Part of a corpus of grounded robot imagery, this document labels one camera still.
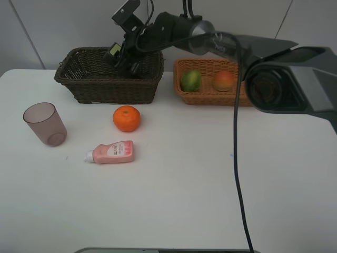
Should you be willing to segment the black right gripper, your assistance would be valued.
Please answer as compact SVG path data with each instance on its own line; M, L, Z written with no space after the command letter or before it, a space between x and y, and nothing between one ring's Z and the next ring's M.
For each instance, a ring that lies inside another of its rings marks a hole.
M116 51L114 56L115 68L127 68L130 61L130 72L132 74L144 74L146 69L147 53L158 51L158 38L154 34L154 25L146 28L136 27L135 31L123 29L124 42L122 50Z

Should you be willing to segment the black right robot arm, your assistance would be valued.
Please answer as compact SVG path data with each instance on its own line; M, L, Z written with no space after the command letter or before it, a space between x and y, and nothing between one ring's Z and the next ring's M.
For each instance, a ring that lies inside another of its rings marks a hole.
M299 47L295 42L217 31L194 15L160 13L144 25L131 11L117 11L113 21L125 32L131 59L174 46L235 61L245 94L265 113L308 114L336 127L336 55L328 47Z

